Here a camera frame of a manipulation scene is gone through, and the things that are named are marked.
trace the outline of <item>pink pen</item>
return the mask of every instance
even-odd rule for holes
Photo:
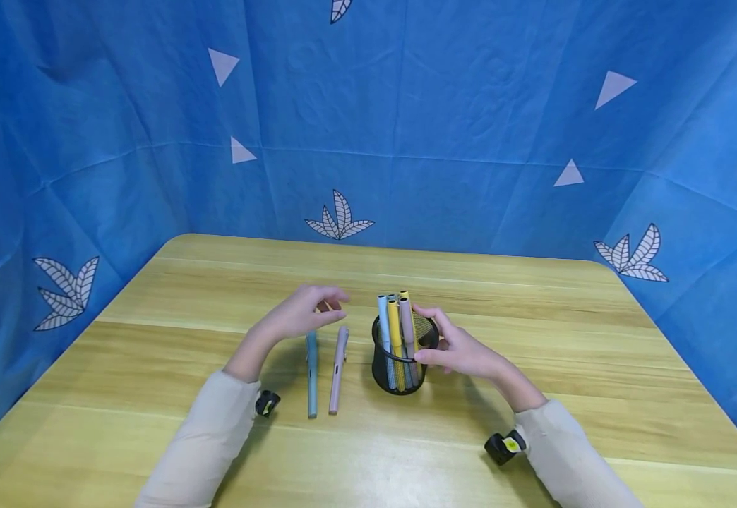
[[[340,401],[340,378],[343,374],[343,363],[346,363],[346,343],[349,341],[349,330],[341,326],[337,331],[337,348],[335,349],[335,374],[332,375],[332,394],[329,398],[329,414],[337,415],[337,403]]]

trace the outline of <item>left hand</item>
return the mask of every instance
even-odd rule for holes
[[[346,312],[340,304],[349,299],[349,295],[336,286],[302,284],[253,328],[258,335],[273,342],[300,337],[345,318]]]

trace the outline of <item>tabletop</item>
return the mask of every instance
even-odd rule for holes
[[[0,422],[0,508],[130,507],[209,374],[304,282],[352,295],[340,412],[337,325],[306,417],[303,339],[265,364],[257,418],[218,507],[553,507],[521,456],[483,445],[512,412],[491,385],[430,369],[416,394],[370,373],[378,294],[441,306],[563,402],[647,507],[737,507],[737,429],[616,274],[594,262],[180,236]]]

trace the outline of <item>white triangle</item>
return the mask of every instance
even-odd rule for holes
[[[241,143],[232,136],[230,137],[230,152],[233,155],[233,164],[256,160],[256,156],[250,150],[241,146]]]
[[[577,165],[570,159],[570,163],[563,168],[561,176],[558,176],[555,185],[552,187],[573,186],[576,183],[583,183],[583,175],[577,170]]]
[[[597,97],[597,105],[594,106],[595,110],[614,97],[619,96],[622,92],[629,90],[636,83],[637,80],[632,80],[628,76],[608,71],[606,73],[606,79],[603,80],[603,87],[600,89],[600,96]]]
[[[215,75],[217,75],[219,86],[224,85],[224,82],[227,80],[227,76],[229,76],[230,73],[233,73],[233,68],[237,63],[239,63],[239,59],[210,48],[208,48],[208,53],[211,55],[213,71]]]

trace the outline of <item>pen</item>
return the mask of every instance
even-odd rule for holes
[[[343,374],[343,363],[346,363],[346,343],[349,341],[349,330],[341,326],[337,331],[337,348],[335,349],[335,373],[332,374],[332,394],[329,397],[329,414],[337,415],[340,402],[340,380]]]
[[[381,294],[377,298],[377,306],[380,311],[380,336],[383,338],[383,348],[386,353],[391,352],[391,335],[388,331],[388,298]],[[388,373],[388,388],[397,389],[397,380],[394,376],[394,362],[391,358],[385,358],[385,371]]]
[[[408,290],[405,289],[404,291],[400,291],[400,298],[407,298],[408,304],[411,305],[411,295],[408,294]],[[413,358],[413,354],[415,354],[417,351],[419,351],[419,341],[417,341],[417,322],[414,320],[414,312],[413,312],[413,306],[411,306],[411,327],[413,330],[413,337],[414,337],[414,351],[412,353],[411,358]],[[412,367],[417,371],[417,374],[420,371],[420,365],[418,363],[413,363]]]
[[[306,363],[309,364],[308,379],[308,416],[317,418],[317,332],[315,330],[306,334]]]
[[[396,296],[388,299],[388,331],[391,335],[391,349],[397,358],[402,357],[402,337],[400,337],[400,307]],[[405,390],[405,373],[402,362],[394,362],[394,371],[397,380],[397,390]]]
[[[402,337],[405,338],[405,358],[414,358],[415,348],[414,345],[417,343],[417,338],[414,336],[414,320],[411,314],[411,301],[402,296],[407,291],[400,293],[400,321],[402,321]],[[411,376],[411,384],[419,384],[419,369],[416,363],[406,363],[405,367],[408,369],[408,375]]]

